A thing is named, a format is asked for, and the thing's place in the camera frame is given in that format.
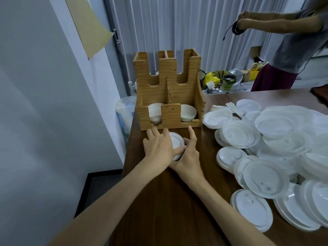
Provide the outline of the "person's left hand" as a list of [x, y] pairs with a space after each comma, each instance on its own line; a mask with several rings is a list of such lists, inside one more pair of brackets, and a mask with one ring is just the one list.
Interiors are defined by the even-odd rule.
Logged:
[[149, 151], [145, 152], [142, 169], [150, 178], [161, 174], [173, 161], [173, 144], [167, 128], [163, 129], [160, 140], [151, 140], [151, 129], [146, 131], [149, 139]]

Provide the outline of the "person's right hand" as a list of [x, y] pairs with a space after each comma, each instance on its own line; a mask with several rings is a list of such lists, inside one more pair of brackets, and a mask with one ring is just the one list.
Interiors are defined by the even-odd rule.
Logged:
[[195, 190], [205, 178], [199, 162], [199, 152], [196, 150], [197, 138], [195, 132], [191, 126], [188, 127], [188, 131], [192, 146], [185, 149], [182, 157], [178, 161], [172, 161], [169, 167], [179, 175], [191, 190]]

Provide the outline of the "small white lid stack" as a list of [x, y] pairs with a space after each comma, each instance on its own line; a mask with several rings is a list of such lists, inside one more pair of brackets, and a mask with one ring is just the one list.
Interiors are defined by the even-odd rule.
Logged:
[[[173, 144], [173, 148], [174, 149], [176, 149], [176, 148], [178, 148], [180, 146], [184, 146], [185, 145], [185, 142], [184, 142], [183, 138], [179, 134], [177, 134], [175, 132], [169, 132], [169, 134], [170, 134], [170, 137], [171, 137], [171, 140], [172, 140], [172, 144]], [[173, 161], [178, 161], [182, 157], [182, 155], [183, 155], [183, 152], [180, 153], [180, 154], [178, 154], [178, 155], [176, 155], [173, 158]]]

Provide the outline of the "person's right forearm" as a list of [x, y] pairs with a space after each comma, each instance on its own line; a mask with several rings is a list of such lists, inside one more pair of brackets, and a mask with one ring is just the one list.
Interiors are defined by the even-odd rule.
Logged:
[[276, 246], [224, 200], [205, 178], [191, 178], [185, 183], [206, 206], [232, 246]]

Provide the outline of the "person's left forearm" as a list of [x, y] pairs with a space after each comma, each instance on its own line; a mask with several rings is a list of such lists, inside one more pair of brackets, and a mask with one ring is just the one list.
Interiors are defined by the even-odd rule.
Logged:
[[144, 187], [171, 163], [167, 157], [145, 157], [119, 183], [78, 215], [47, 246], [104, 246]]

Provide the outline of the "white lids in organizer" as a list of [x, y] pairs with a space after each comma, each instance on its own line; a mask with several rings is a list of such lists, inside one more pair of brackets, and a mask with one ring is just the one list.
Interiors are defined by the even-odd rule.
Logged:
[[162, 122], [161, 106], [163, 103], [153, 103], [148, 106], [150, 122], [159, 124]]
[[195, 119], [197, 110], [191, 105], [181, 104], [181, 122], [190, 122]]

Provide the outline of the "clear plastic bag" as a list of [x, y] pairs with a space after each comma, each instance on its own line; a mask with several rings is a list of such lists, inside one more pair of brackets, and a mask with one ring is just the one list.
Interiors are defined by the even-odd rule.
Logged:
[[136, 105], [136, 96], [128, 96], [119, 99], [115, 105], [118, 123], [124, 138], [125, 146], [128, 145], [135, 105]]

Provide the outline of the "wooden lid organizer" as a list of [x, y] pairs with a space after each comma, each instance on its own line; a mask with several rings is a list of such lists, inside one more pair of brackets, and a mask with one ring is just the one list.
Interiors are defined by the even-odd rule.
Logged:
[[[180, 129], [202, 126], [206, 101], [199, 78], [201, 56], [195, 49], [184, 50], [182, 73], [177, 73], [177, 59], [173, 50], [158, 52], [158, 75], [150, 74], [146, 52], [136, 53], [133, 66], [137, 83], [135, 114], [141, 131], [152, 127]], [[150, 121], [148, 106], [153, 103], [163, 103], [161, 123], [153, 124]], [[182, 104], [196, 109], [195, 119], [181, 121]]]

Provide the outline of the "yellow plastic bag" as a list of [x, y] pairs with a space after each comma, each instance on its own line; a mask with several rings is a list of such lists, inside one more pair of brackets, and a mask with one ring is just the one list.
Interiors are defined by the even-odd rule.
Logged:
[[221, 74], [220, 71], [210, 72], [205, 75], [202, 87], [207, 87], [208, 89], [213, 89], [221, 86]]

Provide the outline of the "green mesh basket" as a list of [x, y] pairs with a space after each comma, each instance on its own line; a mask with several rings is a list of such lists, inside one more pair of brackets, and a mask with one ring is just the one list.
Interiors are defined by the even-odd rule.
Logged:
[[236, 83], [237, 77], [234, 74], [226, 74], [223, 76], [221, 89], [230, 91]]

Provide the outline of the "grey bowl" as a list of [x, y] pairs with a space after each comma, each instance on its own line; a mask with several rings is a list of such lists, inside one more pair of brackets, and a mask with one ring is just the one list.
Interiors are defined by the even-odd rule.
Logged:
[[235, 85], [239, 84], [243, 80], [244, 73], [241, 70], [233, 69], [229, 70], [228, 72], [236, 76]]

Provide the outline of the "pile of white plastic lids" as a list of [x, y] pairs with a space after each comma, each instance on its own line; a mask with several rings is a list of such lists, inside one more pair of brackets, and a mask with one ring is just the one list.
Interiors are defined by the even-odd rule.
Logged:
[[222, 146], [218, 165], [241, 187], [231, 206], [259, 231], [273, 224], [269, 199], [295, 228], [328, 228], [328, 115], [242, 99], [213, 106], [203, 124]]

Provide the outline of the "yellow container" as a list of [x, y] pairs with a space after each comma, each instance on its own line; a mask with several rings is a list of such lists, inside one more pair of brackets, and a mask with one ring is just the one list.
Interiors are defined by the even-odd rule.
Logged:
[[253, 81], [256, 79], [258, 73], [260, 70], [267, 64], [267, 61], [262, 61], [258, 63], [254, 63], [250, 68], [249, 68], [249, 81]]

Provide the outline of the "white curtain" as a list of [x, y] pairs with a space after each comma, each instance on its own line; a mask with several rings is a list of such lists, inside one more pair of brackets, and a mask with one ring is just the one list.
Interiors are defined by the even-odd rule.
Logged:
[[158, 51], [172, 50], [177, 72], [183, 72], [185, 49], [202, 57], [201, 69], [243, 70], [249, 51], [265, 46], [264, 32], [248, 30], [240, 36], [226, 30], [242, 11], [282, 12], [288, 0], [106, 0], [117, 30], [128, 81], [135, 81], [133, 58], [146, 52], [149, 72], [159, 71]]

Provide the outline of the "brown paper sheet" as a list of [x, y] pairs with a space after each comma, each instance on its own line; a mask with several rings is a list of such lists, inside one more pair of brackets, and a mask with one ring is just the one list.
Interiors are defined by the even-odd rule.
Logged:
[[94, 57], [103, 49], [114, 33], [97, 18], [88, 0], [65, 0], [87, 57]]

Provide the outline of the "dark brown object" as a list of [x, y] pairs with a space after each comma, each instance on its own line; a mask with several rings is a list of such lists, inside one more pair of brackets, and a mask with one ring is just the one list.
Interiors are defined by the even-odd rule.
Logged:
[[310, 92], [328, 108], [328, 84], [323, 86], [313, 87]]

